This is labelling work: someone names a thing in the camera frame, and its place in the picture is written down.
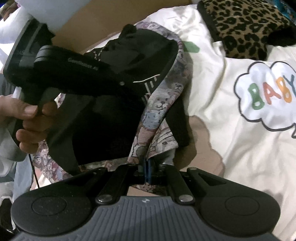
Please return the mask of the person's left hand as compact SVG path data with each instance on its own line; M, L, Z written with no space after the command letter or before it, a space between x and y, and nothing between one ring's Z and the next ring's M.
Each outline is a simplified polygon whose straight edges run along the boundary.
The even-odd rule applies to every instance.
M36 105L30 105L11 95L1 96L1 127L6 126L13 118L22 121L22 128L16 132L20 149L27 154L37 152L39 143L48 135L57 113L57 104L50 101L43 105L42 113L38 113Z

